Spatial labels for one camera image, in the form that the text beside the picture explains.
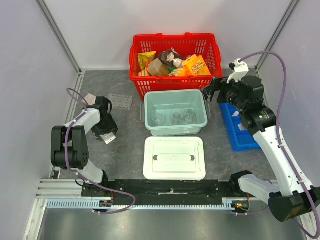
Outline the blue compartment tray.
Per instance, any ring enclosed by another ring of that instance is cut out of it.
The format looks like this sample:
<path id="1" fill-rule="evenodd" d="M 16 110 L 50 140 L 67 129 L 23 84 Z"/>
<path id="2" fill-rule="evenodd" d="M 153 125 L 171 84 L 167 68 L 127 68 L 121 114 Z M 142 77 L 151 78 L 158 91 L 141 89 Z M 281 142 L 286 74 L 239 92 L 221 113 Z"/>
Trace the blue compartment tray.
<path id="1" fill-rule="evenodd" d="M 232 117 L 233 113 L 238 110 L 229 103 L 220 103 L 219 107 L 233 151 L 243 152 L 260 149 L 259 144 L 254 140 L 253 136 L 250 135 L 248 130 L 239 130 L 238 124 L 242 124 L 240 115 Z"/>

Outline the white pump bottle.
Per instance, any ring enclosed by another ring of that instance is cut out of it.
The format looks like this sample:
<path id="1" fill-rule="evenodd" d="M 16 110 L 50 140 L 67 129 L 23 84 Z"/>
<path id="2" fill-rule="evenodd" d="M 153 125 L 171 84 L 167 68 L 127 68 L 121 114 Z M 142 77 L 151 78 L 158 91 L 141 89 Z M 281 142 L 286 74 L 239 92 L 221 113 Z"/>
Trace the white pump bottle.
<path id="1" fill-rule="evenodd" d="M 183 68 L 183 60 L 180 58 L 175 58 L 175 55 L 173 53 L 170 53 L 167 56 L 167 61 L 172 62 L 177 69 Z"/>

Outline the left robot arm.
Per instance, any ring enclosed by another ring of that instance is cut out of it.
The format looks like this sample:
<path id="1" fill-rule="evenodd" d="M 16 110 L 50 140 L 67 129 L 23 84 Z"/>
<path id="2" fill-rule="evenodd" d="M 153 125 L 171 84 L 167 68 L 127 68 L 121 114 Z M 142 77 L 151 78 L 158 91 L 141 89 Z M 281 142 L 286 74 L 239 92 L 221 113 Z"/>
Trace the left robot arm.
<path id="1" fill-rule="evenodd" d="M 106 172 L 90 160 L 87 133 L 92 131 L 97 139 L 106 144 L 111 142 L 108 138 L 115 139 L 118 126 L 111 115 L 112 108 L 108 98 L 99 96 L 93 105 L 84 107 L 74 120 L 55 126 L 51 131 L 51 164 L 84 177 L 101 197 L 110 192 L 110 184 Z"/>

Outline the small glass beaker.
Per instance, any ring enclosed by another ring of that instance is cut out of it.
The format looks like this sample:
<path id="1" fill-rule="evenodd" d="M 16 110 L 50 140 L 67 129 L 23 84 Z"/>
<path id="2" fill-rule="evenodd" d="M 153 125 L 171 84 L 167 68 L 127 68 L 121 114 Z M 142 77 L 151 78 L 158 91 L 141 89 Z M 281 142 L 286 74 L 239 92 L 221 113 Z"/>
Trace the small glass beaker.
<path id="1" fill-rule="evenodd" d="M 164 118 L 160 112 L 157 112 L 157 111 L 153 112 L 151 115 L 151 119 L 155 126 L 159 127 L 163 125 Z"/>

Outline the yellow snack bag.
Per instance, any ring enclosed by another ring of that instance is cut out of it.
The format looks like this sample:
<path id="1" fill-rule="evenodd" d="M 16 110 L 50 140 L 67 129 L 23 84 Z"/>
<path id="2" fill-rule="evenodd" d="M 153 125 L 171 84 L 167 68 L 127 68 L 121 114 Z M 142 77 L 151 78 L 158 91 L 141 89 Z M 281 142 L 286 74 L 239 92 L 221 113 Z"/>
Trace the yellow snack bag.
<path id="1" fill-rule="evenodd" d="M 153 61 L 155 59 L 156 53 L 156 51 L 149 51 L 137 55 L 138 64 L 142 71 L 145 69 L 147 61 Z"/>

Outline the light teal plastic bin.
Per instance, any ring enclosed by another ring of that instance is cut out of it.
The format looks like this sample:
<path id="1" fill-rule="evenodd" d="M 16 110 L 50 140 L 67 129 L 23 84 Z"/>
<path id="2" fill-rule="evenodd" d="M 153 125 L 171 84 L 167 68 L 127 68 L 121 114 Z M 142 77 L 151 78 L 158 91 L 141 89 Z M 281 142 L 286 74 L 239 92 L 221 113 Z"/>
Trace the light teal plastic bin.
<path id="1" fill-rule="evenodd" d="M 183 113 L 187 109 L 197 112 L 196 123 L 184 123 Z M 154 112 L 163 115 L 162 126 L 154 125 Z M 180 114 L 180 125 L 172 125 L 174 113 Z M 198 89 L 148 92 L 144 97 L 144 124 L 154 137 L 196 135 L 208 124 L 204 96 Z"/>

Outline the clear test tube rack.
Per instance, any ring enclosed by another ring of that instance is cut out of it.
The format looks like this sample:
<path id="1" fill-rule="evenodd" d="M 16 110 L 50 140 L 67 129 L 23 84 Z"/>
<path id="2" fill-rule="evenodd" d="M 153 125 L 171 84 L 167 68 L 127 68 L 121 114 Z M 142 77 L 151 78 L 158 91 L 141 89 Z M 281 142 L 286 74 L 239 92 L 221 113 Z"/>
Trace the clear test tube rack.
<path id="1" fill-rule="evenodd" d="M 133 97 L 127 95 L 110 94 L 108 99 L 112 103 L 112 108 L 120 110 L 130 110 L 133 103 Z"/>

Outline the orange Scrub Daddy box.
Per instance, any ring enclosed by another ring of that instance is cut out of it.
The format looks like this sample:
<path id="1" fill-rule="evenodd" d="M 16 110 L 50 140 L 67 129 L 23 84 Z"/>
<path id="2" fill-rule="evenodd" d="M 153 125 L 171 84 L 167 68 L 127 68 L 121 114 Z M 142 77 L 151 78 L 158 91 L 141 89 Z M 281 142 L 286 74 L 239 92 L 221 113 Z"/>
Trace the orange Scrub Daddy box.
<path id="1" fill-rule="evenodd" d="M 192 55 L 182 62 L 186 76 L 210 76 L 211 72 L 201 55 Z"/>

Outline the brown cardboard box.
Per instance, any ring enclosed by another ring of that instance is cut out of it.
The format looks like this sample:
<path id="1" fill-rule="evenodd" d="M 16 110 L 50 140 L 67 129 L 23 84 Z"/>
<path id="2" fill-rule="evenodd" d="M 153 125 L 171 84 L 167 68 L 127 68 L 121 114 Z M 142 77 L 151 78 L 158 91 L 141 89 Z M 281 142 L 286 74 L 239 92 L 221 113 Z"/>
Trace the brown cardboard box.
<path id="1" fill-rule="evenodd" d="M 147 67 L 148 73 L 153 77 L 168 77 L 169 69 L 158 59 L 154 59 Z"/>

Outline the red plastic shopping basket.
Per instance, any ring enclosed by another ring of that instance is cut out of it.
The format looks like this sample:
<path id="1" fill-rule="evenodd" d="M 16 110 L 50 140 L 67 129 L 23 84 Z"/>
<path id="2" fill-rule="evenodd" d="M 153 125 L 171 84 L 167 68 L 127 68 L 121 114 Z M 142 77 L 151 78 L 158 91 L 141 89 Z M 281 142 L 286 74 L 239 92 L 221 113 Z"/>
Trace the red plastic shopping basket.
<path id="1" fill-rule="evenodd" d="M 184 59 L 187 56 L 202 56 L 210 75 L 201 76 L 139 76 L 141 68 L 138 54 L 156 52 L 157 54 L 174 48 Z M 129 78 L 144 100 L 148 92 L 203 89 L 213 78 L 223 76 L 222 59 L 216 38 L 212 33 L 185 33 L 178 35 L 138 34 L 133 37 L 129 54 Z"/>

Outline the black powder sachet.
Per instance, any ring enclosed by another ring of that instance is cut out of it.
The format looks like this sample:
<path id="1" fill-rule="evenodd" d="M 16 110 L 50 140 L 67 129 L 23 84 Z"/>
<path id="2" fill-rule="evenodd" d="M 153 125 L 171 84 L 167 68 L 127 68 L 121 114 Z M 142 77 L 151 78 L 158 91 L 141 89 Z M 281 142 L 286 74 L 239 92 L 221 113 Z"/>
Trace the black powder sachet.
<path id="1" fill-rule="evenodd" d="M 237 126 L 238 126 L 240 131 L 246 131 L 247 130 L 242 123 L 238 124 Z"/>

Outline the white bin lid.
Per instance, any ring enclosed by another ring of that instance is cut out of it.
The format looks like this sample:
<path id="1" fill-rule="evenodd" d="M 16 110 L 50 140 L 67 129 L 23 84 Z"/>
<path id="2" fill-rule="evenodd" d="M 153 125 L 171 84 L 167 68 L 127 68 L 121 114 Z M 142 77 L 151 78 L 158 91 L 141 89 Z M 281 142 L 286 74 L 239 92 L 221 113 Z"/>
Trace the white bin lid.
<path id="1" fill-rule="evenodd" d="M 206 176 L 204 143 L 195 136 L 145 140 L 143 176 L 148 180 L 200 181 Z"/>

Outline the small glass vial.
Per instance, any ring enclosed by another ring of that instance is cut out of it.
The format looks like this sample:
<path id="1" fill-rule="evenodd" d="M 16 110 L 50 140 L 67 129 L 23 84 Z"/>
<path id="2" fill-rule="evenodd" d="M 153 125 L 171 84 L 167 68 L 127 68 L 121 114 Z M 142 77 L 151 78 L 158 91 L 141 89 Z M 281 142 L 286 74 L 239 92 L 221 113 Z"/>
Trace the small glass vial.
<path id="1" fill-rule="evenodd" d="M 171 123 L 172 123 L 173 126 L 179 126 L 181 124 L 181 115 L 180 115 L 179 112 L 175 112 L 173 114 Z"/>

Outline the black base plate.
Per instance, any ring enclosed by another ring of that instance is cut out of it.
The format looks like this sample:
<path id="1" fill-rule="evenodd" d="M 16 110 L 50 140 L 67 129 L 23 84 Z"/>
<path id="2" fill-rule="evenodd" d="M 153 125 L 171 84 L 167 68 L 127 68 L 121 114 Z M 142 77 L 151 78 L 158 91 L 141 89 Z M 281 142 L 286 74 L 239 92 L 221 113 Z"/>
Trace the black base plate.
<path id="1" fill-rule="evenodd" d="M 104 172 L 101 183 L 83 183 L 83 197 L 106 196 L 107 194 L 124 194 L 128 193 L 138 198 L 142 195 L 160 196 L 168 194 L 204 195 L 205 197 L 214 198 L 252 198 L 253 195 L 240 190 L 231 178 L 227 181 L 213 179 L 207 180 L 137 180 L 137 179 L 117 179 L 109 180 Z"/>

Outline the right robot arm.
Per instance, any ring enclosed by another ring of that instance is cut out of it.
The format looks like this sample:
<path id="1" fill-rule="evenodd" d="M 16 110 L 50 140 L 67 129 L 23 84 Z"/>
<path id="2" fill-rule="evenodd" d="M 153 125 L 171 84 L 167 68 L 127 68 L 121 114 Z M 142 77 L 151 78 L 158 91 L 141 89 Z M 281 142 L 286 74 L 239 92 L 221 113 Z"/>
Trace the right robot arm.
<path id="1" fill-rule="evenodd" d="M 207 102 L 218 92 L 217 103 L 228 103 L 239 112 L 240 119 L 266 156 L 278 182 L 273 185 L 257 178 L 250 171 L 231 175 L 229 191 L 235 197 L 248 193 L 269 206 L 280 222 L 312 212 L 311 204 L 320 204 L 320 189 L 302 173 L 292 154 L 283 150 L 285 140 L 277 128 L 275 113 L 264 105 L 265 87 L 256 76 L 245 76 L 241 81 L 214 78 L 202 93 Z"/>

